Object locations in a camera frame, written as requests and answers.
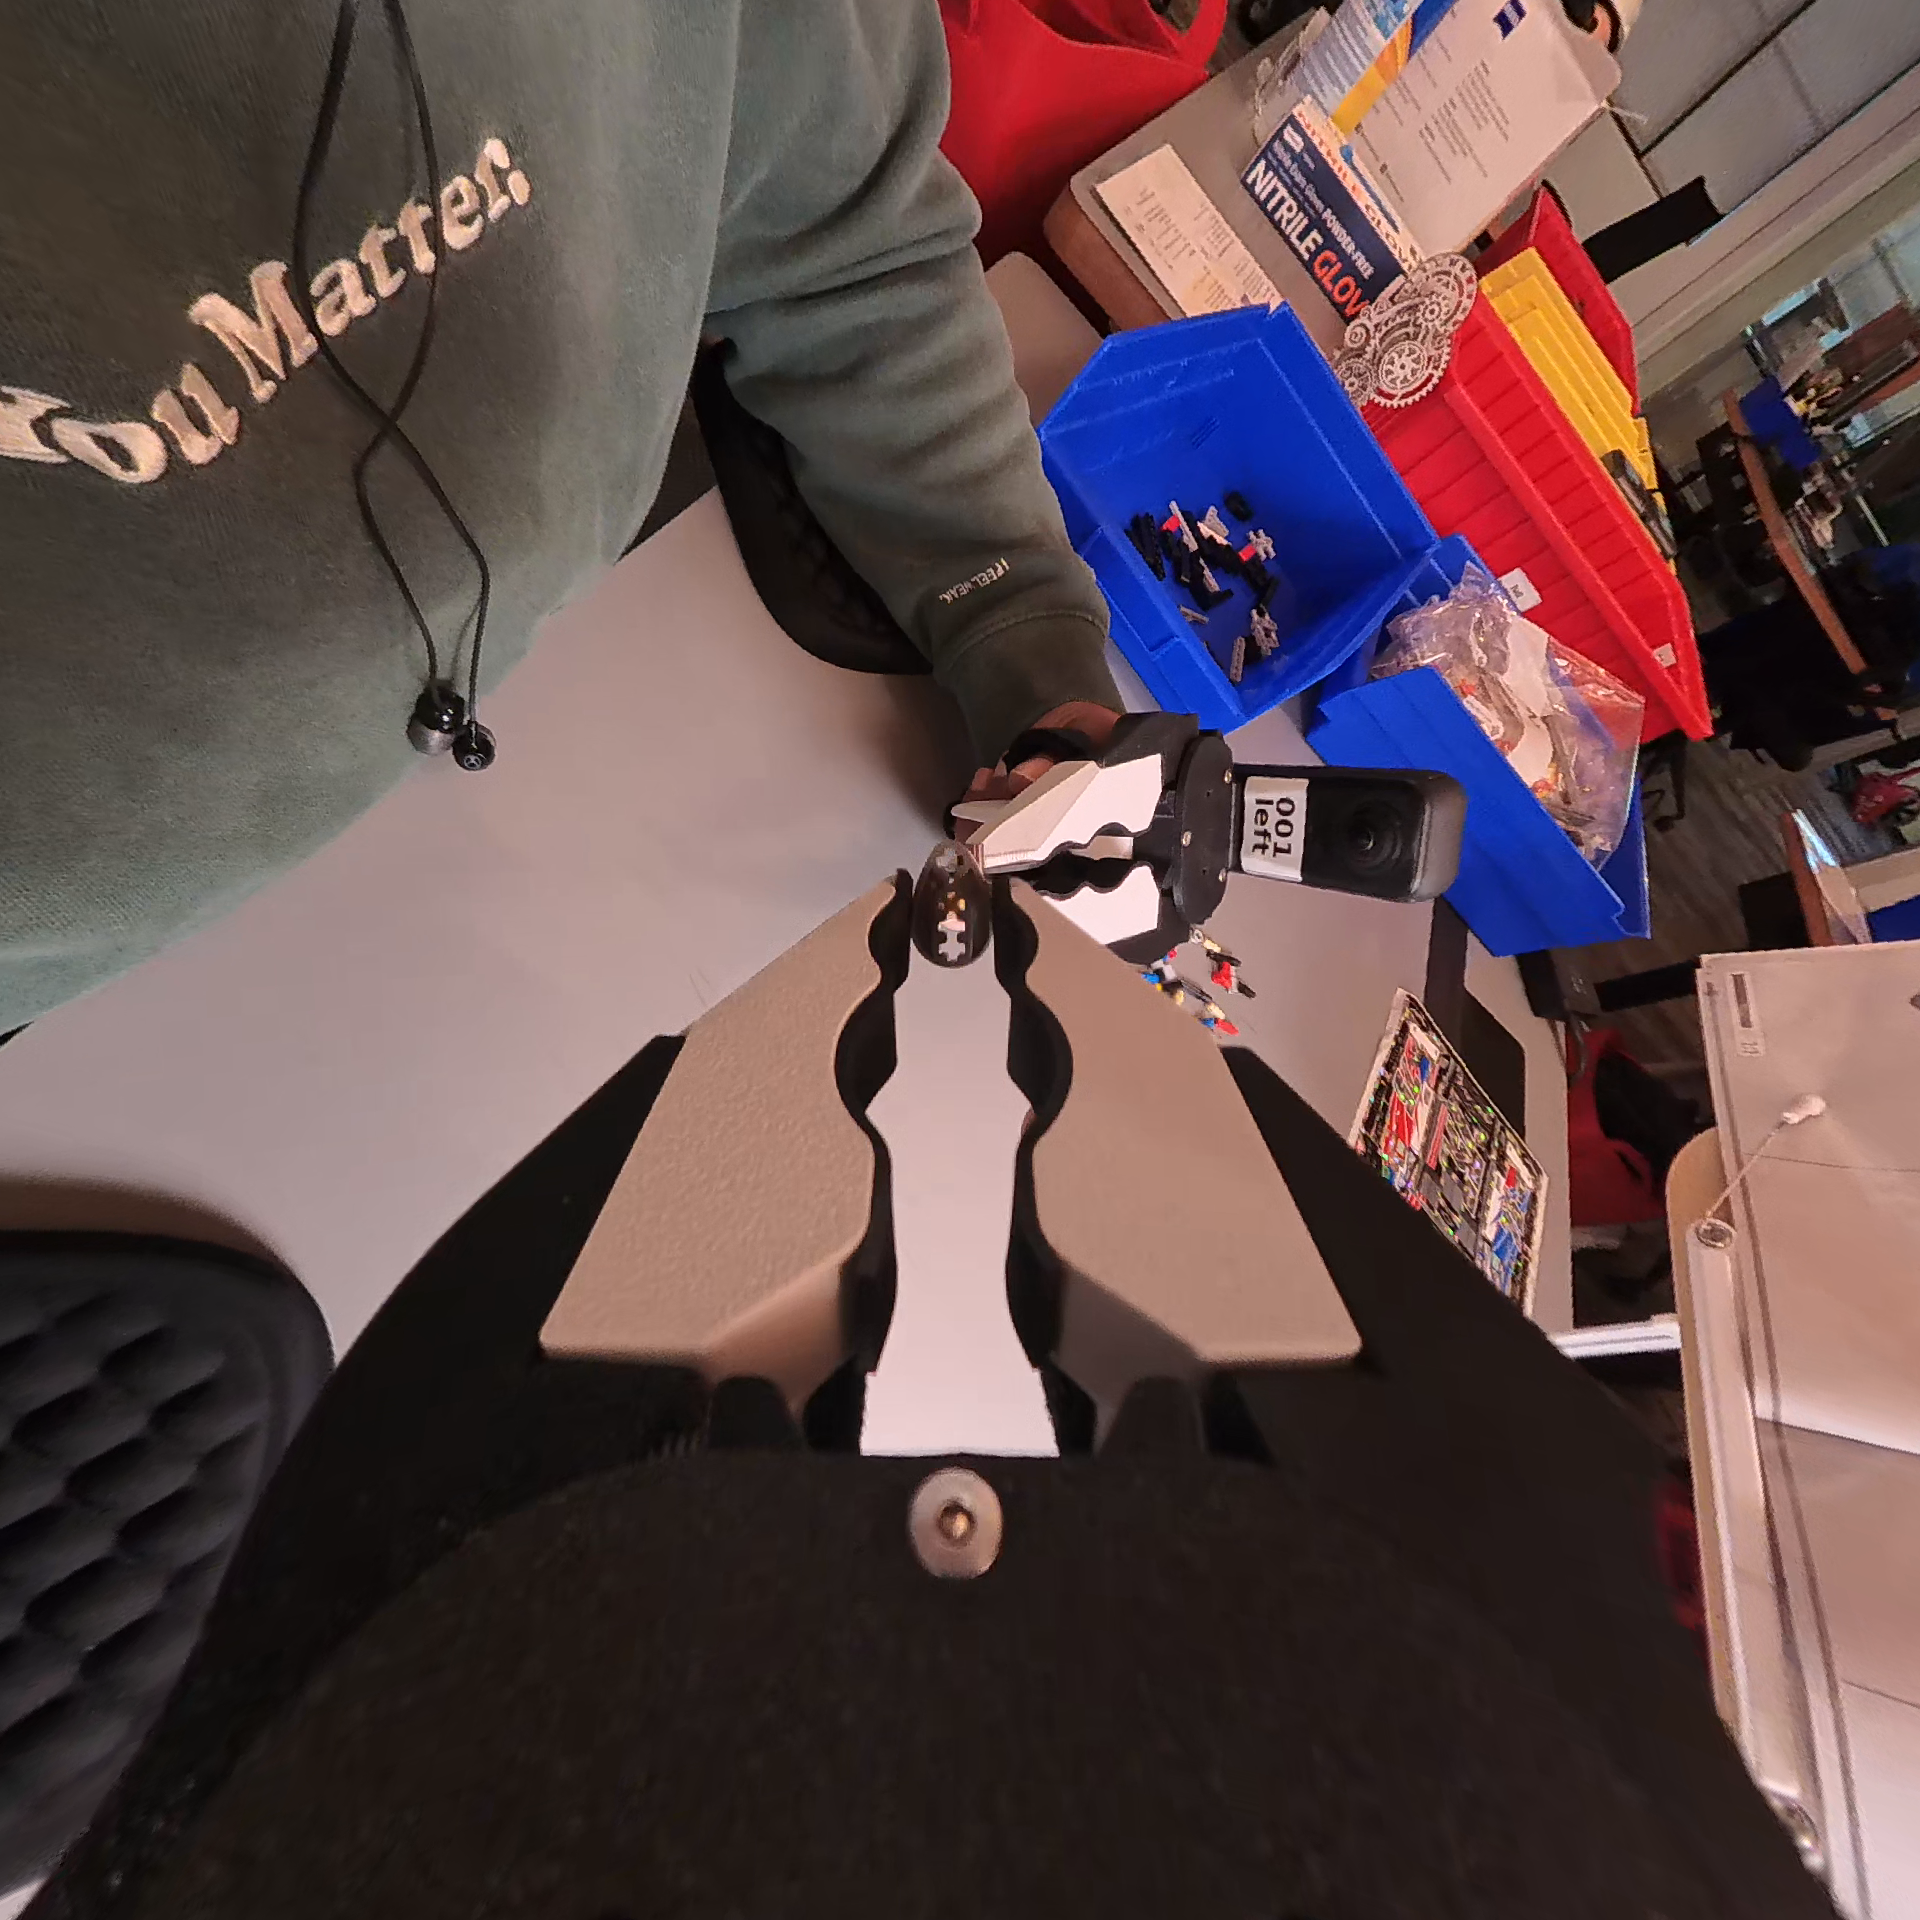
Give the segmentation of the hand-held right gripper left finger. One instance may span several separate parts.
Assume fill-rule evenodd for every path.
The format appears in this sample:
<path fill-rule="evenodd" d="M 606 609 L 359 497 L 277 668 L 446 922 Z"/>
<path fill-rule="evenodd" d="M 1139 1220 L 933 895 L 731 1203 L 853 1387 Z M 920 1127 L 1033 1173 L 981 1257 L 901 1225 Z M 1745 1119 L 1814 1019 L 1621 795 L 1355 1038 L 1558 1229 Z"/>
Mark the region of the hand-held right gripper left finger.
<path fill-rule="evenodd" d="M 897 1296 L 892 1160 L 912 877 L 864 888 L 703 1012 L 538 1350 L 768 1382 L 814 1446 L 858 1446 Z"/>

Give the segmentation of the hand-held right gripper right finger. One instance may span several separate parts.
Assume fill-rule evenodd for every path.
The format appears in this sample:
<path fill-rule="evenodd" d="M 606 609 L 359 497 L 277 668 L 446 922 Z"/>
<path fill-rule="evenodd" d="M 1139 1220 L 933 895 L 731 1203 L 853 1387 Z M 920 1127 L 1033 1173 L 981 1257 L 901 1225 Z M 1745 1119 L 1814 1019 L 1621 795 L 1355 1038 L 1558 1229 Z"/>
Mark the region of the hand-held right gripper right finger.
<path fill-rule="evenodd" d="M 1029 881 L 994 881 L 1015 1151 L 1004 1300 L 1059 1446 L 1127 1393 L 1336 1369 L 1362 1334 L 1228 1054 Z"/>

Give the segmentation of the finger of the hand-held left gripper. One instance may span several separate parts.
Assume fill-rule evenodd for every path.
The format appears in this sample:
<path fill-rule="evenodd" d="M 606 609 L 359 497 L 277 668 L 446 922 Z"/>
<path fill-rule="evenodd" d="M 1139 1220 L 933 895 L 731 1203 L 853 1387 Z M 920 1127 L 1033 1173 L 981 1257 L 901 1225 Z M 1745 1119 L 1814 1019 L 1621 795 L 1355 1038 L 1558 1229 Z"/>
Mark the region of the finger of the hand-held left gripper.
<path fill-rule="evenodd" d="M 1163 795 L 1160 751 L 1059 761 L 1012 799 L 953 808 L 953 843 L 989 877 L 1067 863 L 1133 870 Z"/>
<path fill-rule="evenodd" d="M 1163 888 L 1145 863 L 1053 857 L 1018 877 L 1100 948 L 1163 948 Z"/>

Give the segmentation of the pile of small lego pieces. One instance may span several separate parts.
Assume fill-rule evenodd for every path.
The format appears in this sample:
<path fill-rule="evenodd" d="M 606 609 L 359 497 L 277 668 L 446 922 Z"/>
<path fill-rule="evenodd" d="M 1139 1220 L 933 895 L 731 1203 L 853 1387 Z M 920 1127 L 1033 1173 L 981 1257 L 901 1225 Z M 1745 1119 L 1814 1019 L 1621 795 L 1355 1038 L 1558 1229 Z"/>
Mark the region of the pile of small lego pieces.
<path fill-rule="evenodd" d="M 1258 989 L 1239 969 L 1239 957 L 1205 935 L 1199 923 L 1188 927 L 1166 954 L 1141 963 L 1139 977 L 1149 989 L 1186 1009 L 1220 1043 L 1239 1034 L 1234 1022 L 1236 1000 L 1258 1000 Z"/>

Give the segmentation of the person's left forearm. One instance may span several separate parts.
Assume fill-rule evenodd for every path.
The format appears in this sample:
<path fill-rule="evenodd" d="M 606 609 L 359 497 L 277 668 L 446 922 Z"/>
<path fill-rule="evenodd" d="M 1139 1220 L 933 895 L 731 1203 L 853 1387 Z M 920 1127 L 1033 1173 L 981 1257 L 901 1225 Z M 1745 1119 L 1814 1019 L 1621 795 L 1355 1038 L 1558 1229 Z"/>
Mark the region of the person's left forearm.
<path fill-rule="evenodd" d="M 742 4 L 709 317 L 731 393 L 994 769 L 1032 730 L 1104 747 L 1121 691 L 939 149 L 946 95 L 936 4 Z"/>

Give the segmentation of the small lego parts in bin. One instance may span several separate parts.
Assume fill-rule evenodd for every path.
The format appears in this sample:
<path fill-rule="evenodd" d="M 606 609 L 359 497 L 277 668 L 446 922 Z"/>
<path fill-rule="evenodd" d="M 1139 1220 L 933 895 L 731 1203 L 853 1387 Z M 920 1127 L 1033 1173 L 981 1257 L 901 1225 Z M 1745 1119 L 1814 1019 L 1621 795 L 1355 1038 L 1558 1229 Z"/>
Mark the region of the small lego parts in bin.
<path fill-rule="evenodd" d="M 1122 526 L 1149 575 L 1176 590 L 1179 613 L 1205 644 L 1230 685 L 1278 650 L 1284 577 L 1276 543 L 1252 520 L 1250 499 L 1228 490 L 1224 503 L 1191 516 L 1179 499 L 1139 508 Z"/>

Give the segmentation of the clear bags of lego parts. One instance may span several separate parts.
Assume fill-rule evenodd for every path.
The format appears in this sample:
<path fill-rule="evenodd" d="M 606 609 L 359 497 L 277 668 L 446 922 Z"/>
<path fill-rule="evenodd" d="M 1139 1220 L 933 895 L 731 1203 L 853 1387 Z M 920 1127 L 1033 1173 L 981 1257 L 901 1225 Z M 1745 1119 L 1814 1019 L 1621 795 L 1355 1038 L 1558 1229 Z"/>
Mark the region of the clear bags of lego parts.
<path fill-rule="evenodd" d="M 1599 870 L 1627 833 L 1646 699 L 1560 648 L 1481 569 L 1386 619 L 1370 680 L 1437 668 L 1512 773 Z"/>

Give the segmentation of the person's left hand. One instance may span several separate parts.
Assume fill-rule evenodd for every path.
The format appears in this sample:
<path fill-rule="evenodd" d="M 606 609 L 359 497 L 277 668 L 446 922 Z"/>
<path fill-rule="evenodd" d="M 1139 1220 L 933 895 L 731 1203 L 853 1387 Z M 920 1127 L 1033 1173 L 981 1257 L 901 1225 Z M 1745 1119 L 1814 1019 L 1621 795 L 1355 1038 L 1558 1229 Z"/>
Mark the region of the person's left hand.
<path fill-rule="evenodd" d="M 1003 803 L 1041 782 L 1059 761 L 1097 761 L 1117 730 L 1121 711 L 1097 702 L 1048 709 L 1010 751 L 980 769 L 962 803 Z"/>

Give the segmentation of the colourful sticker sheet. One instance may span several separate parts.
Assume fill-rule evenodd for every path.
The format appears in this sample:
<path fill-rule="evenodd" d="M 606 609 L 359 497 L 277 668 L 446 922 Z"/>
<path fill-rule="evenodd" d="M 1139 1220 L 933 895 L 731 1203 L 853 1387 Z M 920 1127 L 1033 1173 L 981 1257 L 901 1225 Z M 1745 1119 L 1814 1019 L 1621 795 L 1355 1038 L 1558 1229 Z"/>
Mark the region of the colourful sticker sheet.
<path fill-rule="evenodd" d="M 1533 1314 L 1547 1173 L 1407 989 L 1390 1000 L 1348 1142 L 1515 1309 Z"/>

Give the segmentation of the blue plastic bin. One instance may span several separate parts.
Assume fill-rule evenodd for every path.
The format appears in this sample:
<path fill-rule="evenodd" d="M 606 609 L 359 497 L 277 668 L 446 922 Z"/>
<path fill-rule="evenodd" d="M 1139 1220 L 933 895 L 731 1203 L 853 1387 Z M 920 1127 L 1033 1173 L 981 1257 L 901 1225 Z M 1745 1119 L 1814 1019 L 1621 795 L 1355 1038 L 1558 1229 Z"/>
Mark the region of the blue plastic bin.
<path fill-rule="evenodd" d="M 1381 648 L 1383 626 L 1306 691 L 1303 730 L 1325 765 L 1443 772 L 1463 786 L 1465 827 L 1447 900 L 1479 943 L 1519 957 L 1650 937 L 1643 803 L 1628 803 L 1619 850 L 1590 864 L 1437 668 L 1370 680 Z"/>
<path fill-rule="evenodd" d="M 1151 705 L 1236 730 L 1303 699 L 1383 626 L 1437 551 L 1426 514 L 1287 307 L 1117 333 L 1038 425 L 1075 551 L 1113 644 Z M 1127 520 L 1191 516 L 1245 492 L 1276 543 L 1278 650 L 1230 685 L 1176 590 L 1127 543 Z"/>

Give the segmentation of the red plastic bin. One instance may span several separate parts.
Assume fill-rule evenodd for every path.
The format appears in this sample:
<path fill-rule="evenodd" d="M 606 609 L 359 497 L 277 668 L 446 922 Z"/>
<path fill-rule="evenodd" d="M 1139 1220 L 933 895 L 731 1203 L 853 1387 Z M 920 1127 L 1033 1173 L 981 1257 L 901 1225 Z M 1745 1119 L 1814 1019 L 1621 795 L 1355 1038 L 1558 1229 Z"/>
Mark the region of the red plastic bin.
<path fill-rule="evenodd" d="M 1603 289 L 1607 317 L 1632 344 L 1547 185 L 1475 262 L 1475 275 L 1520 249 L 1542 249 L 1580 291 Z M 1481 284 L 1443 383 L 1411 407 L 1368 406 L 1362 416 L 1439 537 L 1465 540 L 1494 577 L 1520 575 L 1533 590 L 1533 623 L 1643 691 L 1643 739 L 1714 730 L 1673 566 L 1619 479 L 1573 433 Z"/>

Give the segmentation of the silver gear ornament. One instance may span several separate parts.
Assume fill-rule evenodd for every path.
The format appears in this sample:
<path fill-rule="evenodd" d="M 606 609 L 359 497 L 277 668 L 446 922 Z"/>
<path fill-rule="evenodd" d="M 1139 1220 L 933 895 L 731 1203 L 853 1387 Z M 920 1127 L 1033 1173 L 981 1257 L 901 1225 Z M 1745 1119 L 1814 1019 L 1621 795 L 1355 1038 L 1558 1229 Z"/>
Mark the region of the silver gear ornament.
<path fill-rule="evenodd" d="M 1475 263 L 1439 253 L 1413 263 L 1344 326 L 1333 363 L 1357 407 L 1411 407 L 1447 377 L 1460 329 L 1479 299 Z"/>

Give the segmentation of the white book stand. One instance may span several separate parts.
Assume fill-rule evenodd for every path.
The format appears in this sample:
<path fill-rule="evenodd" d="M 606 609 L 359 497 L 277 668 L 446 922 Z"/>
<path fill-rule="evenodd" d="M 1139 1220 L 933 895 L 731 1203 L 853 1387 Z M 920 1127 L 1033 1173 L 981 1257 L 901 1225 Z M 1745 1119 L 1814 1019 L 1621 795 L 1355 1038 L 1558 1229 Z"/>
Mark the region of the white book stand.
<path fill-rule="evenodd" d="M 1840 1917 L 1916 1917 L 1916 1452 L 1771 1413 L 1743 1174 L 1667 1173 L 1714 1708 Z"/>

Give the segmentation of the white paper sheet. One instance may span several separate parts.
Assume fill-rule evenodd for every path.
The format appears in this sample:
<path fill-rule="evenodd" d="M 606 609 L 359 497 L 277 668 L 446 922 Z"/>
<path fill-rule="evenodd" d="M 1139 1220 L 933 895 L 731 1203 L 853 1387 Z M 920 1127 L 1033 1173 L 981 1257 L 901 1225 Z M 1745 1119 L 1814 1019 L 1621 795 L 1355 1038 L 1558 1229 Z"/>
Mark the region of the white paper sheet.
<path fill-rule="evenodd" d="M 1278 289 L 1261 271 L 1173 144 L 1127 162 L 1093 194 L 1173 299 L 1176 317 L 1284 307 Z"/>

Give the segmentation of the yellow plastic bin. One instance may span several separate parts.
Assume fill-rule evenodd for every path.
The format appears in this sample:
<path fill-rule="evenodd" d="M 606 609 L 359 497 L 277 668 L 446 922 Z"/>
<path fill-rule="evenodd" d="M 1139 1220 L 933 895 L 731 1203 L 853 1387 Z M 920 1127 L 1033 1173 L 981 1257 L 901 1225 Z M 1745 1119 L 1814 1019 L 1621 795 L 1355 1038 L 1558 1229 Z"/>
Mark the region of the yellow plastic bin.
<path fill-rule="evenodd" d="M 1573 289 L 1542 249 L 1520 249 L 1481 269 L 1479 284 L 1586 452 L 1611 477 L 1632 474 L 1646 492 L 1655 492 L 1652 441 L 1632 384 L 1632 344 L 1628 329 L 1607 317 L 1607 291 Z"/>

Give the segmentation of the blue and white glove box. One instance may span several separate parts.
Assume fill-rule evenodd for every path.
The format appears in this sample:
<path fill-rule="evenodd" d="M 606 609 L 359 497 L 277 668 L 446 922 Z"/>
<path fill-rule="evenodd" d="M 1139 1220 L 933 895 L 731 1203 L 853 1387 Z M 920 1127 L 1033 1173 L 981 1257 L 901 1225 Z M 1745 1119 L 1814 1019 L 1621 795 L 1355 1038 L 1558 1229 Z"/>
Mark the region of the blue and white glove box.
<path fill-rule="evenodd" d="M 1306 269 L 1339 323 L 1355 323 L 1424 262 L 1420 241 L 1306 95 L 1276 117 L 1246 161 L 1239 194 Z"/>

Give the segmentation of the red fabric bag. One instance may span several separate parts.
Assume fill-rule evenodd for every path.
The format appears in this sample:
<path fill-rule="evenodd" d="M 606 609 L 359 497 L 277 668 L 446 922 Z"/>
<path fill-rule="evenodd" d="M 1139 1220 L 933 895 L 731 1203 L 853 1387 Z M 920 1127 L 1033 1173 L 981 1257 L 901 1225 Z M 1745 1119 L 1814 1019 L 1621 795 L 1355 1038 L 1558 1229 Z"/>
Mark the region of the red fabric bag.
<path fill-rule="evenodd" d="M 1067 180 L 1205 85 L 1224 4 L 939 4 L 944 155 L 980 205 L 977 253 L 1045 255 Z"/>

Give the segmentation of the white cardboard carton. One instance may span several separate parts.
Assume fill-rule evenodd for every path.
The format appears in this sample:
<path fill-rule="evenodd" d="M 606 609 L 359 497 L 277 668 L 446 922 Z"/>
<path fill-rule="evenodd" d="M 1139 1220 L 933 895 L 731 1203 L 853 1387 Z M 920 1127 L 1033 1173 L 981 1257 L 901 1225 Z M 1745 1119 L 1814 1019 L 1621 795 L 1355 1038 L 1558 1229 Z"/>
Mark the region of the white cardboard carton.
<path fill-rule="evenodd" d="M 1339 4 L 1300 87 L 1420 253 L 1463 253 L 1619 85 L 1608 4 Z"/>

